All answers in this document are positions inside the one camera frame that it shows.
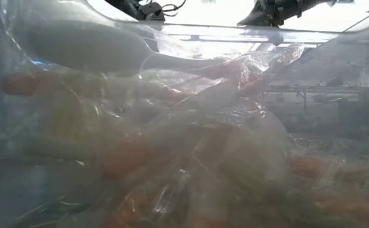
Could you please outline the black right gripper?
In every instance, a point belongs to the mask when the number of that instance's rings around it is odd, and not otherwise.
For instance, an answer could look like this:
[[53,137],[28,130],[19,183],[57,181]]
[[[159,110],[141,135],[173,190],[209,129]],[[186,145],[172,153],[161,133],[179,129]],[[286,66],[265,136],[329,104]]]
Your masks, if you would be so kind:
[[278,27],[275,15],[276,1],[256,1],[250,13],[237,25]]

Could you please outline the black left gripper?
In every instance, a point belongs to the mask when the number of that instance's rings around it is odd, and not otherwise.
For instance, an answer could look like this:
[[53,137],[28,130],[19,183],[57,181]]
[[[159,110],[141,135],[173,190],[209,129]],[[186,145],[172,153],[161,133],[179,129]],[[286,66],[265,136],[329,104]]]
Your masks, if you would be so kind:
[[163,9],[159,3],[150,2],[141,5],[138,2],[133,2],[134,18],[137,20],[155,20],[165,21]]

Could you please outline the black plastic tray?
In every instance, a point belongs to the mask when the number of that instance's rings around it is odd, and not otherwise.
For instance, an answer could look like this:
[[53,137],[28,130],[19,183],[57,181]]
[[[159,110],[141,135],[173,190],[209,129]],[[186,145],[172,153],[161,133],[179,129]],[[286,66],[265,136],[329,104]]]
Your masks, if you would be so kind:
[[[13,32],[25,23],[78,21],[130,30],[162,54],[231,60],[301,42],[301,57],[254,97],[177,109],[155,97],[167,72],[91,72],[32,56]],[[9,95],[19,72],[85,72],[99,98]],[[228,124],[214,141],[124,177],[101,173],[119,143],[164,126]],[[369,228],[316,206],[369,202],[369,190],[317,188],[288,156],[369,167],[369,28],[333,33],[138,21],[102,0],[0,0],[0,228]]]

